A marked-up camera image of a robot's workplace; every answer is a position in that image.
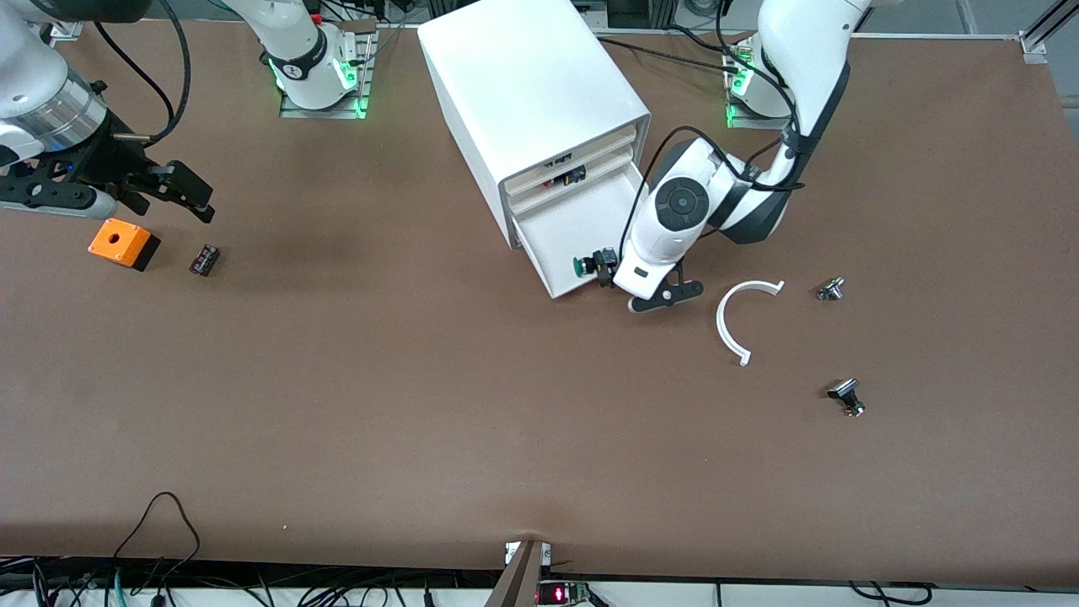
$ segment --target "white curved plastic part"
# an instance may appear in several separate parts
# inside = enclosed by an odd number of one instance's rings
[[[738,292],[739,290],[747,289],[763,290],[771,294],[778,294],[783,288],[783,284],[786,284],[783,280],[779,280],[779,284],[771,284],[770,281],[764,280],[743,281],[728,290],[727,293],[723,295],[723,299],[720,300],[720,307],[715,311],[715,329],[720,330],[720,339],[723,340],[723,343],[726,344],[727,348],[741,358],[741,361],[738,363],[741,367],[746,367],[749,363],[751,353],[739,346],[738,343],[735,342],[735,339],[730,337],[730,332],[727,331],[727,321],[724,319],[727,301],[730,299],[732,294]]]

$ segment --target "white cabinet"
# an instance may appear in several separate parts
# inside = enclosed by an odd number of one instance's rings
[[[651,119],[640,97],[570,0],[481,0],[419,33],[506,243],[551,296],[593,279],[573,258],[618,246]]]

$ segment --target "orange box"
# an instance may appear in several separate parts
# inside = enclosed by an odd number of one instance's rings
[[[146,227],[120,219],[106,219],[87,250],[103,259],[141,272],[146,270],[160,244],[161,239]]]

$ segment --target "brown table surface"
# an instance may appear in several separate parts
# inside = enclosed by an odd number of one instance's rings
[[[1079,154],[1019,44],[855,41],[778,232],[695,246],[706,295],[639,317],[550,300],[506,248],[414,31],[340,122],[276,118],[245,26],[186,28],[191,104],[151,155],[213,183],[214,223],[155,203],[139,274],[86,252],[97,222],[0,221],[0,553],[111,554],[170,489],[206,558],[497,567],[534,536],[585,572],[1079,584]],[[169,26],[112,29],[175,98]],[[63,49],[161,127],[96,32]],[[714,71],[611,53],[647,156],[679,124],[773,136],[723,128]],[[715,305],[754,278],[787,286],[728,307],[742,369]],[[862,418],[823,396],[846,377]],[[128,548],[190,540],[161,505]]]

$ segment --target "white robotic arm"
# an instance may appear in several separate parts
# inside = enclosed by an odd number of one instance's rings
[[[870,0],[764,0],[760,47],[768,71],[790,91],[795,114],[771,166],[746,170],[705,138],[668,156],[631,219],[614,282],[631,292],[632,312],[679,302],[660,288],[706,223],[739,244],[760,242],[779,224],[787,201],[846,88],[847,45]]]
[[[327,108],[356,87],[349,66],[355,59],[354,33],[328,23],[316,26],[300,0],[223,1],[255,30],[277,85],[297,106]]]

